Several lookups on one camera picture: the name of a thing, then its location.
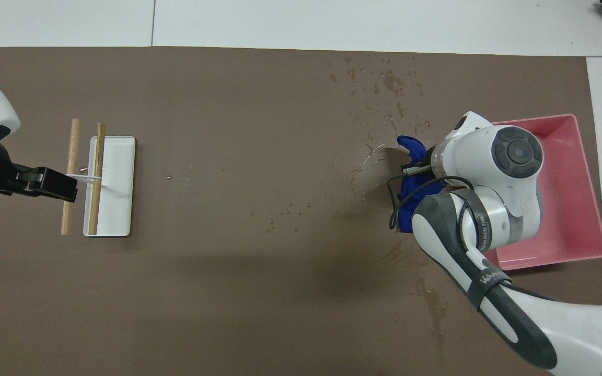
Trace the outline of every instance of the pink tray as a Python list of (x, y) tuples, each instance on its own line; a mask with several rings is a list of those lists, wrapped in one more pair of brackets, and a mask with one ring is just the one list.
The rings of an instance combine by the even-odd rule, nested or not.
[(520, 126), (542, 144), (545, 160), (538, 186), (545, 208), (542, 224), (533, 238), (491, 250), (485, 254), (487, 259), (510, 271), (602, 257), (602, 221), (575, 116), (495, 124)]

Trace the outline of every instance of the wooden dowel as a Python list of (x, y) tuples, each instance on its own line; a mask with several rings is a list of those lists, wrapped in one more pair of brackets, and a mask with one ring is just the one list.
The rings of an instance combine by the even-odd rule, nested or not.
[[(80, 119), (71, 119), (71, 136), (69, 138), (69, 160), (66, 163), (66, 173), (76, 173), (76, 159), (78, 157), (78, 136), (80, 134)], [(71, 233), (71, 213), (74, 203), (64, 202), (62, 207), (62, 230), (60, 234)]]
[(88, 235), (96, 235), (96, 226), (99, 220), (99, 199), (101, 198), (101, 170), (103, 168), (103, 139), (106, 137), (106, 125), (100, 122), (97, 124), (96, 150), (94, 157), (94, 170), (92, 175), (94, 184), (92, 184), (92, 196), (90, 202), (90, 222), (88, 226)]

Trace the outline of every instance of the velcro strap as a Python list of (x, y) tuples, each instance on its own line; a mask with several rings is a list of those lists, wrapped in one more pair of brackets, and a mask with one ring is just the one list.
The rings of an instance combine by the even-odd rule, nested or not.
[(510, 277), (508, 277), (501, 269), (495, 266), (487, 267), (487, 269), (483, 269), (475, 276), (475, 278), (473, 278), (470, 286), (468, 286), (466, 298), (468, 298), (468, 301), (476, 310), (480, 310), (482, 298), (487, 295), (487, 292), (492, 287), (504, 280), (512, 282)]

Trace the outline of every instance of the cable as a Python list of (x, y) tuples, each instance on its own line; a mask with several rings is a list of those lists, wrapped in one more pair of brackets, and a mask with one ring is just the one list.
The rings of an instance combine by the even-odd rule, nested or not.
[(397, 214), (399, 212), (399, 209), (401, 209), (401, 207), (404, 206), (404, 204), (406, 204), (406, 202), (408, 202), (408, 200), (413, 198), (414, 195), (417, 195), (418, 193), (420, 193), (422, 190), (424, 190), (426, 187), (432, 185), (433, 183), (438, 183), (439, 181), (447, 181), (447, 180), (458, 180), (458, 181), (461, 181), (462, 183), (466, 184), (466, 186), (468, 186), (469, 189), (474, 190), (473, 185), (467, 179), (461, 178), (459, 176), (443, 176), (441, 178), (431, 179), (431, 180), (427, 181), (426, 183), (418, 186), (417, 188), (415, 188), (414, 191), (409, 193), (408, 196), (406, 196), (404, 199), (402, 199), (399, 202), (399, 205), (396, 205), (396, 203), (394, 201), (394, 194), (392, 193), (390, 183), (392, 180), (399, 179), (399, 178), (406, 178), (407, 176), (408, 176), (407, 174), (403, 174), (403, 175), (396, 176), (394, 178), (390, 178), (389, 180), (387, 180), (387, 190), (389, 190), (389, 196), (391, 198), (391, 203), (392, 203), (392, 207), (393, 207), (393, 212), (392, 212), (391, 216), (389, 217), (389, 229), (396, 228), (396, 219), (397, 219)]

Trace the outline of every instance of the brown mat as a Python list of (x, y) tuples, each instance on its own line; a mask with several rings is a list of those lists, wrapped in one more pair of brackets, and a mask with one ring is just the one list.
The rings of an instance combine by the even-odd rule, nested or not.
[[(138, 140), (128, 238), (82, 236), (84, 190), (65, 238), (0, 195), (0, 374), (547, 374), (387, 229), (383, 182), (396, 135), (572, 113), (599, 192), (585, 59), (0, 48), (0, 88), (14, 162), (64, 171), (71, 117), (80, 165), (98, 121)], [(602, 260), (511, 274), (602, 304)]]

